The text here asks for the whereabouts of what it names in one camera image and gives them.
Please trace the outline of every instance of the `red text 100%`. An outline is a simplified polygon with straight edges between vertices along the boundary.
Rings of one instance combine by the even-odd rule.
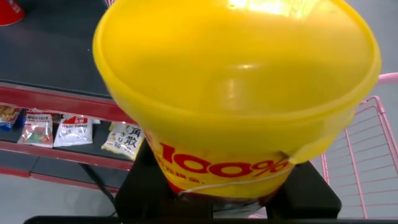
[[[250,164],[247,162],[223,162],[219,164],[212,164],[209,161],[188,154],[175,154],[175,148],[173,148],[172,146],[168,146],[164,143],[161,143],[161,145],[163,147],[163,159],[170,162],[171,164],[175,162],[181,168],[198,174],[207,174],[210,172],[219,177],[234,178],[234,177],[242,177],[245,175],[249,175],[254,171],[258,171],[257,173],[254,174],[254,177],[258,177],[266,172],[270,173],[278,172],[289,164],[287,159],[284,158],[277,162],[274,162],[272,160],[266,160],[258,162],[256,164]],[[189,167],[185,163],[187,161],[196,162],[201,165],[201,168],[198,169],[196,167]],[[233,173],[223,172],[225,168],[229,167],[240,168],[240,171]]]

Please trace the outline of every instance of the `shopping cart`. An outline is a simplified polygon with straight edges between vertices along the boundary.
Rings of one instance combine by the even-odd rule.
[[[379,83],[392,80],[398,73],[379,76]],[[378,96],[361,102],[353,122],[312,164],[340,198],[339,218],[398,218],[398,147]]]

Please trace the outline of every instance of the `yellow bucket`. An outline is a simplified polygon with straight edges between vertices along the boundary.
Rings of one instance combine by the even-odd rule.
[[[228,198],[269,195],[325,151],[381,67],[339,0],[117,0],[93,45],[173,189]]]

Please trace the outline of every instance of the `yellow plastic lid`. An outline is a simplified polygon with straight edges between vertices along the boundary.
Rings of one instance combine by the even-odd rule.
[[[269,121],[359,101],[381,67],[369,27],[339,0],[117,0],[94,48],[131,103]]]

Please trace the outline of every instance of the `black base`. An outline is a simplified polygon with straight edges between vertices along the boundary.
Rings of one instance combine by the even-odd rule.
[[[268,218],[337,218],[341,202],[317,170],[306,162],[296,166],[267,203]],[[115,198],[123,218],[212,218],[211,202],[177,200],[154,155],[144,143]]]

